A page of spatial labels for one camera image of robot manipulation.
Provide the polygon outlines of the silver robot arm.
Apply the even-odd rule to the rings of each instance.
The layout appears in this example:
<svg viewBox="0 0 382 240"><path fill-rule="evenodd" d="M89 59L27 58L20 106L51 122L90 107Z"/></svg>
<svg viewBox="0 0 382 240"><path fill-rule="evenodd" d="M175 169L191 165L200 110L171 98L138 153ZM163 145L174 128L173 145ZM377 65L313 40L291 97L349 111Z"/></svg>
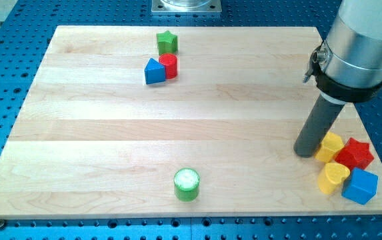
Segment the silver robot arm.
<svg viewBox="0 0 382 240"><path fill-rule="evenodd" d="M326 39L311 54L304 80L315 77L323 100L361 103L382 88L382 0L343 0Z"/></svg>

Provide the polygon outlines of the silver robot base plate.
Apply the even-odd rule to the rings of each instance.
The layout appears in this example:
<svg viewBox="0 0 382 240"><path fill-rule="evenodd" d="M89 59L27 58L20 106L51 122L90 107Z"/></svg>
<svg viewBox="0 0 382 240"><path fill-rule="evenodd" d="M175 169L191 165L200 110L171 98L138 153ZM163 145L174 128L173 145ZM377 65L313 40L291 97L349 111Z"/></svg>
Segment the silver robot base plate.
<svg viewBox="0 0 382 240"><path fill-rule="evenodd" d="M152 0L153 14L221 13L221 0Z"/></svg>

